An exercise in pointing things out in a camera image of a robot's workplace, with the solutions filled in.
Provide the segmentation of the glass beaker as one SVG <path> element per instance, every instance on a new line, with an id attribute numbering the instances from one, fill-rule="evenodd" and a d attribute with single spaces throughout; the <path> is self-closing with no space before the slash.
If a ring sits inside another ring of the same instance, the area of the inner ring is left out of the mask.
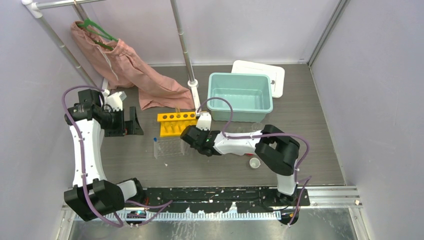
<path id="1" fill-rule="evenodd" d="M 251 126 L 251 129 L 255 131 L 262 131 L 265 125 L 262 122 L 254 122 Z"/>

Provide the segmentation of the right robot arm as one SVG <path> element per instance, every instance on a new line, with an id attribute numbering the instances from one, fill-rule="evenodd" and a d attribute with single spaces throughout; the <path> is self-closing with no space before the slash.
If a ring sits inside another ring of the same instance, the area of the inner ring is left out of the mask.
<path id="1" fill-rule="evenodd" d="M 186 127 L 181 140 L 205 156 L 227 154 L 255 155 L 277 176 L 277 198 L 283 205 L 297 199 L 295 166 L 300 144 L 274 125 L 249 133 L 225 133 L 203 130 L 195 125 Z"/>

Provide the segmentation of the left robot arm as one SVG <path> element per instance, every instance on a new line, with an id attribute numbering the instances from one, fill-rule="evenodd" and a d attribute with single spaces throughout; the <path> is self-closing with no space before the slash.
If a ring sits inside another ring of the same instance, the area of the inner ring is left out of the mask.
<path id="1" fill-rule="evenodd" d="M 78 102 L 66 105 L 64 119 L 69 125 L 74 145 L 75 170 L 72 188 L 64 192 L 65 203 L 84 221 L 88 222 L 124 208 L 128 201 L 141 206 L 146 193 L 135 177 L 119 183 L 107 180 L 101 159 L 104 137 L 144 135 L 134 106 L 129 109 L 129 120 L 125 120 L 123 102 L 127 95 L 123 91 L 78 86 Z"/>

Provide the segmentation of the yellow test tube rack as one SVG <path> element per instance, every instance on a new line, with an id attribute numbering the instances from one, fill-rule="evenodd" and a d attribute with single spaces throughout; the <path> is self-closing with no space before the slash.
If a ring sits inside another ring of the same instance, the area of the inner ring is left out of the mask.
<path id="1" fill-rule="evenodd" d="M 179 137 L 187 126 L 196 125 L 198 122 L 196 113 L 170 112 L 158 113 L 157 122 L 160 123 L 160 137 Z"/>

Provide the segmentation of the clear well plate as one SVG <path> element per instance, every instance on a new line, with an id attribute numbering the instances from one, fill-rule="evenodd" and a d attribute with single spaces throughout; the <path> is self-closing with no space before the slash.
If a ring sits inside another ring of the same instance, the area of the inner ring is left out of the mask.
<path id="1" fill-rule="evenodd" d="M 157 159 L 185 154 L 184 142 L 180 138 L 157 138 Z"/>

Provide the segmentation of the small white cup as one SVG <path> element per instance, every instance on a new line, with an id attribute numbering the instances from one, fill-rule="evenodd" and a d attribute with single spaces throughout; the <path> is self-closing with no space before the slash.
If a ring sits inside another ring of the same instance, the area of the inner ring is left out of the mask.
<path id="1" fill-rule="evenodd" d="M 260 162 L 260 160 L 259 160 L 258 158 L 256 158 L 256 157 L 252 157 L 252 158 L 249 160 L 249 166 L 250 166 L 250 168 L 252 168 L 252 169 L 257 169 L 257 168 L 259 168 L 259 167 L 261 166 L 261 162 Z"/>

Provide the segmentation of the pink cloth garment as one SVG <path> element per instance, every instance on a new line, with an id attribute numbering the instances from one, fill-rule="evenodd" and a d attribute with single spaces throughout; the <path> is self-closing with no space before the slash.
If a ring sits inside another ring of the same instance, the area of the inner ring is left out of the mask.
<path id="1" fill-rule="evenodd" d="M 103 40 L 114 47 L 110 51 L 78 37 L 73 24 L 70 25 L 70 33 L 74 42 L 92 67 L 108 80 L 110 89 L 137 87 L 142 110 L 153 107 L 194 109 L 194 100 L 188 88 L 158 73 L 122 39 L 118 42 Z"/>

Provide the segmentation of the teal plastic bin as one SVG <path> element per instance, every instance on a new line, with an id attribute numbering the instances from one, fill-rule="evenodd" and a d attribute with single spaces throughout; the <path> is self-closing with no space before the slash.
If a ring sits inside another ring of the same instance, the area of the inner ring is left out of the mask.
<path id="1" fill-rule="evenodd" d="M 271 80 L 264 74 L 214 72 L 209 76 L 207 102 L 212 119 L 261 122 L 274 109 Z"/>

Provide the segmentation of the green clothes hanger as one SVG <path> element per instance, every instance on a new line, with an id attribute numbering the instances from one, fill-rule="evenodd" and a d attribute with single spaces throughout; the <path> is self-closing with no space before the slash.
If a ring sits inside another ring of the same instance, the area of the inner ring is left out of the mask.
<path id="1" fill-rule="evenodd" d="M 109 40 L 110 42 L 118 43 L 119 40 L 109 33 L 107 33 L 101 26 L 96 22 L 92 21 L 89 18 L 86 18 L 83 21 L 75 21 L 72 25 L 74 30 L 77 32 L 77 36 L 90 42 L 90 44 L 96 44 L 104 49 L 113 51 L 114 47 L 108 45 L 103 40 Z"/>

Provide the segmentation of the metal clothes rack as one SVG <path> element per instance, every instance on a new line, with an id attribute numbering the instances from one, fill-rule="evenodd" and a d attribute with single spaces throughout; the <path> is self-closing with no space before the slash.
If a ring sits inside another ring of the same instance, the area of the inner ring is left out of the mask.
<path id="1" fill-rule="evenodd" d="M 41 12 L 43 9 L 66 6 L 73 6 L 75 8 L 81 20 L 71 24 L 71 36 L 92 67 L 107 79 L 109 88 L 137 88 L 138 102 L 142 110 L 154 107 L 168 107 L 194 110 L 196 117 L 200 115 L 201 103 L 198 93 L 198 81 L 194 77 L 192 64 L 184 40 L 178 5 L 175 0 L 172 0 L 170 3 L 187 68 L 188 87 L 183 87 L 175 79 L 155 71 L 122 39 L 111 36 L 97 23 L 89 19 L 82 9 L 82 4 L 85 1 L 60 0 L 38 3 L 33 0 L 23 0 L 21 3 L 35 19 L 44 24 L 51 38 L 68 55 L 70 62 L 74 64 L 86 82 L 91 83 L 91 77 L 75 59 L 56 32 L 45 21 Z"/>

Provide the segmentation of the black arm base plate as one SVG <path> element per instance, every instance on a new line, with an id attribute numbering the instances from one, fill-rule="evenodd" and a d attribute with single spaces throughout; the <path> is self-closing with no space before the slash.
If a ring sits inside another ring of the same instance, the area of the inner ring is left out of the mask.
<path id="1" fill-rule="evenodd" d="M 149 187 L 134 202 L 159 206 L 172 201 L 163 212 L 227 213 L 235 205 L 237 213 L 271 213 L 295 207 L 309 206 L 308 191 L 298 188 L 294 195 L 283 196 L 271 186 L 233 187 Z"/>

